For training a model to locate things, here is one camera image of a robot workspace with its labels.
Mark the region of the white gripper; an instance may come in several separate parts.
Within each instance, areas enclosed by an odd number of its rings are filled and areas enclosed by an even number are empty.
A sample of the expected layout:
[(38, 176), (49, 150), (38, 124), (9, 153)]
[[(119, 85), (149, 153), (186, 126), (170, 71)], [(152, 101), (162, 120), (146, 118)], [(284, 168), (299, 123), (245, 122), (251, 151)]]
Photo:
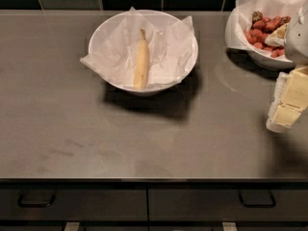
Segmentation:
[(294, 64), (302, 64), (290, 73), (280, 72), (276, 80), (266, 126), (272, 132), (283, 133), (308, 107), (308, 2), (289, 25), (283, 24), (268, 35), (265, 44), (273, 47), (285, 44), (286, 58)]

